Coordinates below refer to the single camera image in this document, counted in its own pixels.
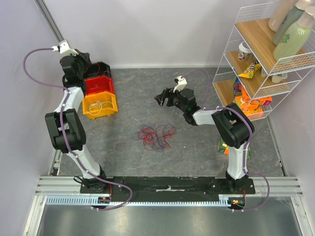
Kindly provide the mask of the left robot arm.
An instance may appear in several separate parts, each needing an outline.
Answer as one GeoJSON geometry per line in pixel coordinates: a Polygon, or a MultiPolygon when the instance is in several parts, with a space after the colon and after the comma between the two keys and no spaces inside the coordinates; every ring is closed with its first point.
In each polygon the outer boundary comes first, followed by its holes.
{"type": "Polygon", "coordinates": [[[105,193],[106,175],[86,147],[86,133],[77,111],[86,94],[84,73],[91,66],[90,55],[77,49],[62,52],[60,65],[64,95],[59,106],[45,115],[45,122],[54,149],[70,157],[82,172],[74,181],[81,185],[81,193],[105,193]]]}

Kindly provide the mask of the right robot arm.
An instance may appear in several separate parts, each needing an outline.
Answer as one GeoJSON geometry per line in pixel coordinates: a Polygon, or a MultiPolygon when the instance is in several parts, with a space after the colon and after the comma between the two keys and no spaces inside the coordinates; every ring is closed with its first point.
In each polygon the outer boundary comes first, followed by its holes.
{"type": "Polygon", "coordinates": [[[176,91],[165,88],[154,100],[160,106],[175,106],[183,112],[185,121],[193,126],[215,125],[222,140],[228,145],[228,168],[225,187],[230,193],[238,193],[249,179],[247,169],[248,146],[254,126],[235,103],[212,110],[197,105],[193,90],[176,91]]]}

